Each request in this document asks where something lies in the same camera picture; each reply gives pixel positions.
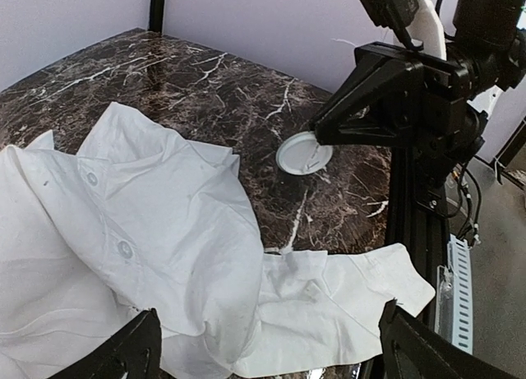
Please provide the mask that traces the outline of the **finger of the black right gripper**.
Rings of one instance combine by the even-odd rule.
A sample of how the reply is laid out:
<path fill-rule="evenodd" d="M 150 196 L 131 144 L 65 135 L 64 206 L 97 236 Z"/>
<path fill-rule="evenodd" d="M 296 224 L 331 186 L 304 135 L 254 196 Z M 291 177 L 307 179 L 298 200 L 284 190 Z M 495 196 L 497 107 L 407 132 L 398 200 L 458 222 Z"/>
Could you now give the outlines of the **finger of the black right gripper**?
<path fill-rule="evenodd" d="M 356 67 L 316 114 L 322 109 L 356 113 L 380 105 L 389 112 L 405 114 L 415 127 L 423 87 L 423 63 L 418 55 L 388 44 L 363 45 L 354 55 Z"/>
<path fill-rule="evenodd" d="M 321 110 L 314 117 L 314 134 L 322 145 L 410 147 L 415 129 L 405 114 L 387 111 L 380 105 L 351 113 Z"/>

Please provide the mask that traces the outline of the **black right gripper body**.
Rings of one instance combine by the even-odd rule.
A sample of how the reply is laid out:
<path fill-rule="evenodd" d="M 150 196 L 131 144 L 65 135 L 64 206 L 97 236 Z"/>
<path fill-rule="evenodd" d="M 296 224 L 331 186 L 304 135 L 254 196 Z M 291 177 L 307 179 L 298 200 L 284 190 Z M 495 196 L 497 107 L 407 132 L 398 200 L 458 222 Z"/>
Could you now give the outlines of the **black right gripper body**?
<path fill-rule="evenodd" d="M 415 152 L 422 178 L 444 178 L 482 147 L 485 113 L 468 104 L 480 92 L 477 60 L 455 50 L 446 60 L 389 45 L 406 71 L 385 97 L 385 124 Z"/>

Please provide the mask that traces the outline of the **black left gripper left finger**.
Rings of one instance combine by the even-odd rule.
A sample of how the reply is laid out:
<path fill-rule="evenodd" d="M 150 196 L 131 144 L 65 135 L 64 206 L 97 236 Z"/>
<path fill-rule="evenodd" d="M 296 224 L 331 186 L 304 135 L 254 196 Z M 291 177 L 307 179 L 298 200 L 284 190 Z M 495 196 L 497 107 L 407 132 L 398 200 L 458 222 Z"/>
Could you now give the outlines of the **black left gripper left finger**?
<path fill-rule="evenodd" d="M 161 328 L 155 309 L 144 310 L 92 353 L 53 378 L 157 378 Z"/>

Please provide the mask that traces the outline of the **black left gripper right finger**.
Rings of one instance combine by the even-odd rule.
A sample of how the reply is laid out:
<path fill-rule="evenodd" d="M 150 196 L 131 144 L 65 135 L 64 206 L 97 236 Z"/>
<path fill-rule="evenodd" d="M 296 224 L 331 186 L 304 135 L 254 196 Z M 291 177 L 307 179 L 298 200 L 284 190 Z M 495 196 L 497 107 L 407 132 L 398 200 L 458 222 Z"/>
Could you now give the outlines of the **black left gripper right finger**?
<path fill-rule="evenodd" d="M 388 378 L 504 378 L 483 362 L 429 330 L 398 306 L 385 304 L 379 321 L 382 358 Z"/>

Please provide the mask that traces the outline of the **round metallic brooch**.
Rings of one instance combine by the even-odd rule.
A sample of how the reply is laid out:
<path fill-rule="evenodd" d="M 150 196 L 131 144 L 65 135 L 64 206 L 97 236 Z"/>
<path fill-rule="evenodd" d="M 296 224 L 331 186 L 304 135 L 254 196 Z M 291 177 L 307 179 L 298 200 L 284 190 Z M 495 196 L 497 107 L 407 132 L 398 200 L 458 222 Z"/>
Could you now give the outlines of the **round metallic brooch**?
<path fill-rule="evenodd" d="M 280 145 L 275 160 L 285 173 L 304 176 L 323 169 L 333 152 L 333 146 L 319 144 L 313 132 L 299 132 Z"/>

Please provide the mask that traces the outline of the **white button shirt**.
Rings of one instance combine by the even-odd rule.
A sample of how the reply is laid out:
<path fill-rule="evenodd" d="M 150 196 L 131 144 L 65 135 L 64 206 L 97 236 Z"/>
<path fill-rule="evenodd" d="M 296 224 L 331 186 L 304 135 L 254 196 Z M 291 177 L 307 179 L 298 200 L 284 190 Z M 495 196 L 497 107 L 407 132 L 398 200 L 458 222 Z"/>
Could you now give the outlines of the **white button shirt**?
<path fill-rule="evenodd" d="M 434 298 L 402 244 L 267 254 L 229 148 L 110 104 L 75 155 L 1 152 L 1 375 L 46 378 L 154 308 L 177 378 L 269 377 L 382 351 Z"/>

